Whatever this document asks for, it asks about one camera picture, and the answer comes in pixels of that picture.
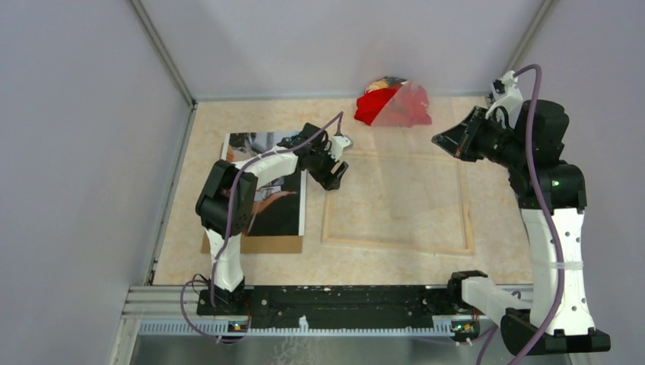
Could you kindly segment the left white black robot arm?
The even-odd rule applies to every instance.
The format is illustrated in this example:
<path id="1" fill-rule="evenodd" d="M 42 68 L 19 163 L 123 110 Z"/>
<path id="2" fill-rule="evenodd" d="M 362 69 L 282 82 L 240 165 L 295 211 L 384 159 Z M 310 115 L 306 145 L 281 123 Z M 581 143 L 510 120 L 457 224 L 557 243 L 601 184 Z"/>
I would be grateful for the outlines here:
<path id="1" fill-rule="evenodd" d="M 258 188 L 296 172 L 308 173 L 323 189 L 339 189 L 348 163 L 342 155 L 354 142 L 341 131 L 307 123 L 267 151 L 247 160 L 214 163 L 195 204 L 211 247 L 208 302 L 226 314 L 241 310 L 244 274 L 241 236 L 253 217 Z"/>

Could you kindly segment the wooden picture frame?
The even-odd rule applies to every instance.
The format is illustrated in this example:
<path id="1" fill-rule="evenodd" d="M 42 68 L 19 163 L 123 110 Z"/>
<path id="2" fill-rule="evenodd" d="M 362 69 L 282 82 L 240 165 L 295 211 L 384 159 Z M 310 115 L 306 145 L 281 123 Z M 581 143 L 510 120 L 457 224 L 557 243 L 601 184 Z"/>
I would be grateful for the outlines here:
<path id="1" fill-rule="evenodd" d="M 437 154 L 355 151 L 326 195 L 322 241 L 470 256 L 475 251 L 463 163 Z"/>

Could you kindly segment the clear plastic sheet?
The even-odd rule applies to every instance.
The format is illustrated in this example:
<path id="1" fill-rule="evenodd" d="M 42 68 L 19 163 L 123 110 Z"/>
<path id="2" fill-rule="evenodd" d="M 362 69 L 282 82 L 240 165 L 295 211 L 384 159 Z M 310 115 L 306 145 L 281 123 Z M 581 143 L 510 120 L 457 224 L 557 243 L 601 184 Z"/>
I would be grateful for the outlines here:
<path id="1" fill-rule="evenodd" d="M 428 92 L 427 95 L 431 125 L 411 128 L 367 125 L 389 213 L 395 218 L 459 213 L 459 169 L 455 162 L 441 157 L 440 150 L 431 142 L 432 136 L 440 131 L 442 120 L 451 119 L 452 113 L 436 109 Z"/>

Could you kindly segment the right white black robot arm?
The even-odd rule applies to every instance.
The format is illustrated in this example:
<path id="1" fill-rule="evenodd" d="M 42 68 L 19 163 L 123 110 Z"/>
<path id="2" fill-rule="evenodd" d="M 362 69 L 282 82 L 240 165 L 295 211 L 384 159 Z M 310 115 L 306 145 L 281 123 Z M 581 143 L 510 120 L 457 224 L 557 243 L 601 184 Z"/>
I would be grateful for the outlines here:
<path id="1" fill-rule="evenodd" d="M 474 308 L 485 314 L 516 357 L 606 352 L 612 346 L 586 301 L 586 184 L 581 169 L 561 158 L 569 121 L 563 106 L 549 100 L 523 103 L 514 125 L 476 106 L 432 138 L 456 159 L 487 159 L 509 174 L 531 250 L 532 301 L 523 302 L 481 271 L 458 271 L 448 283 L 446 304 L 455 313 Z"/>

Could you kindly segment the printed photo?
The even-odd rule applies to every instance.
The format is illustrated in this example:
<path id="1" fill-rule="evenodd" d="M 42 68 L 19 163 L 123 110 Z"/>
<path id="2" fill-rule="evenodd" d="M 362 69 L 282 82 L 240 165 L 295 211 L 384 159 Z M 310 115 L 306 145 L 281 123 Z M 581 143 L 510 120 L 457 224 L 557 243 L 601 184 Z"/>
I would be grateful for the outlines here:
<path id="1" fill-rule="evenodd" d="M 224 138 L 222 157 L 229 162 L 248 160 L 269 151 L 292 132 L 237 132 Z M 247 236 L 304 235 L 306 179 L 302 171 L 273 179 L 256 190 Z"/>

